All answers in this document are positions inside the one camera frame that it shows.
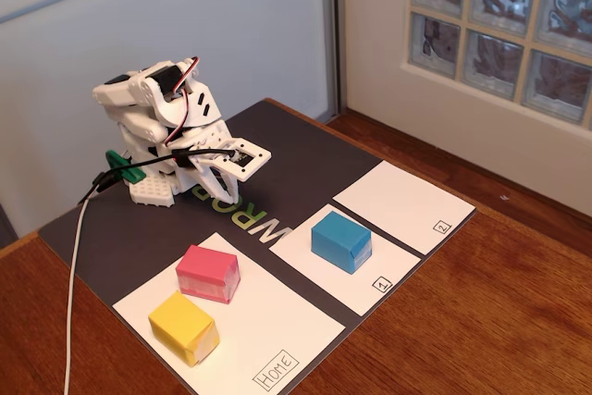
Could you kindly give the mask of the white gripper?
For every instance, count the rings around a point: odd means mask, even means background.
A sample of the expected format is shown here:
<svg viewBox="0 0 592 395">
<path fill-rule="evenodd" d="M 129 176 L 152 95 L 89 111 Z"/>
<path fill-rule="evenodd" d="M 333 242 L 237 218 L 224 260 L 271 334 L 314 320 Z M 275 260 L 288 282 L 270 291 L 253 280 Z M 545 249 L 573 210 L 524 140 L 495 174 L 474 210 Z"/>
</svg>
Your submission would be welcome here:
<svg viewBox="0 0 592 395">
<path fill-rule="evenodd" d="M 205 127 L 185 130 L 174 141 L 174 150 L 201 149 L 238 150 L 228 130 L 228 126 L 222 119 Z M 210 196 L 216 199 L 226 199 L 229 196 L 232 202 L 236 204 L 239 201 L 237 179 L 231 175 L 225 176 L 225 183 L 228 188 L 228 191 L 226 191 L 210 168 L 213 167 L 225 173 L 240 173 L 241 168 L 233 163 L 235 157 L 236 155 L 234 154 L 194 154 L 185 161 L 175 160 L 174 171 L 176 173 L 197 171 L 197 181 Z"/>
</svg>

